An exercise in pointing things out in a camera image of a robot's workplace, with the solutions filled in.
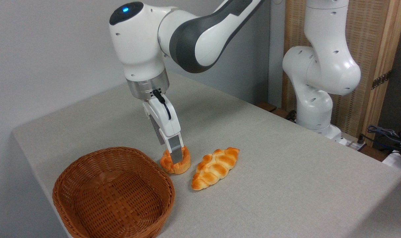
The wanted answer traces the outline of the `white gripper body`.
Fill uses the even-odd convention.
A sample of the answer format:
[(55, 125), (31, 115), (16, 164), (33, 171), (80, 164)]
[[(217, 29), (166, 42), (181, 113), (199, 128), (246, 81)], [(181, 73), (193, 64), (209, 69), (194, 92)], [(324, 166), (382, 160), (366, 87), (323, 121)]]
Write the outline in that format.
[(163, 136), (163, 139), (180, 133), (181, 127), (177, 114), (166, 95), (161, 95), (160, 98), (157, 98), (152, 94), (150, 99), (143, 102), (143, 108), (146, 116), (148, 118), (153, 116), (160, 126), (160, 134)]

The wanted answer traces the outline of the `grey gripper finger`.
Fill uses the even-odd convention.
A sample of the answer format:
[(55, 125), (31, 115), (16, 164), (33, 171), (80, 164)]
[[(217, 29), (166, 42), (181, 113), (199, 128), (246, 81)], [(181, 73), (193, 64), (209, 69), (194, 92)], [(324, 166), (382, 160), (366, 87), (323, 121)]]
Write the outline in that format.
[(165, 144), (168, 152), (170, 153), (172, 164), (181, 162), (183, 160), (182, 147), (184, 146), (181, 139), (181, 134), (178, 133), (173, 137), (166, 137)]
[(158, 141), (160, 142), (160, 145), (165, 144), (165, 141), (164, 141), (164, 139), (163, 139), (163, 136), (160, 134), (160, 126), (157, 124), (157, 122), (156, 122), (156, 120), (154, 119), (153, 116), (150, 116), (150, 120), (151, 120), (151, 122), (152, 122), (154, 131), (155, 131), (155, 133), (156, 133), (156, 135), (157, 135)]

